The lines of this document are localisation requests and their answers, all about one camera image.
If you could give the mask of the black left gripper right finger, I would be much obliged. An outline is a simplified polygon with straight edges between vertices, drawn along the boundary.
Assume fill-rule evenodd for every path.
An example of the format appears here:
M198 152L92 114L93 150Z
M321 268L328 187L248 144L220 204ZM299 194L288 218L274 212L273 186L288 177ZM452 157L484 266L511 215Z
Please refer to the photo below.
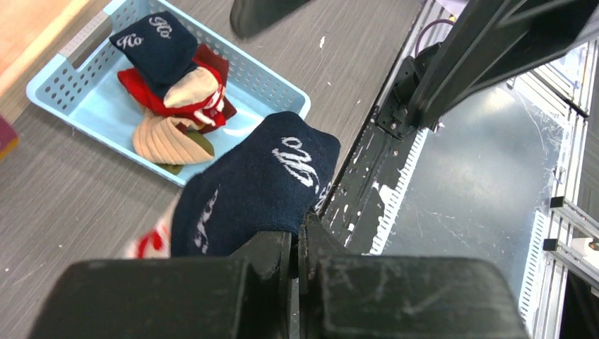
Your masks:
M307 213L300 227L298 254L299 336L319 338L323 327L323 289L319 260L349 251L323 226L316 213Z

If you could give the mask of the striped beige sock front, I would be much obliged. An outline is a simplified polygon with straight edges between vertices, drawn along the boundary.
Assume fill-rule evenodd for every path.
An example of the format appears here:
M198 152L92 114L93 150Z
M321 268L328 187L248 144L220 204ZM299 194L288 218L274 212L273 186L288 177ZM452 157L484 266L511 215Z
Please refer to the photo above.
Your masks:
M214 159L213 145L200 132L203 127L190 119L157 116L146 110L132 134L133 147L143 159L177 175L186 165Z

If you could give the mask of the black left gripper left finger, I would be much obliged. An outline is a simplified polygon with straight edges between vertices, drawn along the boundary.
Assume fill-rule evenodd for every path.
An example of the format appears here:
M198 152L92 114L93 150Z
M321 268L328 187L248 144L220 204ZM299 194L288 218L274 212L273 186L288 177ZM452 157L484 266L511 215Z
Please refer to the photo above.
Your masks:
M239 338L289 337L291 244L287 232L260 232L233 253L249 264Z

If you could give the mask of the striped beige sock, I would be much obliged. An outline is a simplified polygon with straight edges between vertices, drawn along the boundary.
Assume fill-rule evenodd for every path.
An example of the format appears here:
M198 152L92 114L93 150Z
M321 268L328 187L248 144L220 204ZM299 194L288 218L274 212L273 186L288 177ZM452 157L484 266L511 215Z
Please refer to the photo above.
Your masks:
M210 133L237 113L226 98L229 63L206 44L198 46L193 62L197 67L168 90L163 103L167 108L190 108L186 116L204 124L201 133Z
M146 110L132 134L133 147L143 159L177 175L186 165L214 159L213 145L200 132L203 127L190 119L157 116Z

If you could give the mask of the purple striped sock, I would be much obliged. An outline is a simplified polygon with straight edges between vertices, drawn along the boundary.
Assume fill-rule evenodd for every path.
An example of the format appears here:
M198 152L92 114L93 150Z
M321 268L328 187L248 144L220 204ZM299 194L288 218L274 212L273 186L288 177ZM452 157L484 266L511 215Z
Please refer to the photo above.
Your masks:
M0 159L3 160L18 144L19 137L16 130L5 118L0 117L1 149Z

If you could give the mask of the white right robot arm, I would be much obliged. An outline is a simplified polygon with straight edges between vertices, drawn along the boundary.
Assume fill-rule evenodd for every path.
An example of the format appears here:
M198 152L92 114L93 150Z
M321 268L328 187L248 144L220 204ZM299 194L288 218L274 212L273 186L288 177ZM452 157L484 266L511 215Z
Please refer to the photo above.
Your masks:
M437 127L478 92L554 61L598 36L597 1L467 1L441 41L422 46L427 25L406 29L372 108L376 125L403 140Z

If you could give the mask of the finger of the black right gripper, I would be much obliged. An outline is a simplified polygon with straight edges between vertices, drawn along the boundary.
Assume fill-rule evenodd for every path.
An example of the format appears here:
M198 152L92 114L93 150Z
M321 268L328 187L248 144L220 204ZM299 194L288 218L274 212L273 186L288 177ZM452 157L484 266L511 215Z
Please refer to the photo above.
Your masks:
M309 0L234 0L230 27L239 39L251 39L310 3Z

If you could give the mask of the navy sock with white cuff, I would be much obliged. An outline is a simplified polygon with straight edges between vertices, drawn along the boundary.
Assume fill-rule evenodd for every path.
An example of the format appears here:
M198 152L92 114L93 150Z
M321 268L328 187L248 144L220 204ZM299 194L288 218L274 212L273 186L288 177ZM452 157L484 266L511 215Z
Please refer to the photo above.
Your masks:
M163 98L197 68L197 39L169 11L147 15L115 33L110 42L132 63L152 93Z

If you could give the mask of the red santa sock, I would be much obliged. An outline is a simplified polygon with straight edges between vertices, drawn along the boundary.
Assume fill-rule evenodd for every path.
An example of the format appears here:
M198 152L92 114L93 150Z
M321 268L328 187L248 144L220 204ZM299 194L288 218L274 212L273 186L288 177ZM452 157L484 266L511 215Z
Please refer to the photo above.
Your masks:
M119 71L117 78L140 107L161 117L181 117L195 124L218 128L226 125L225 91L228 71L203 62L157 96L135 69Z

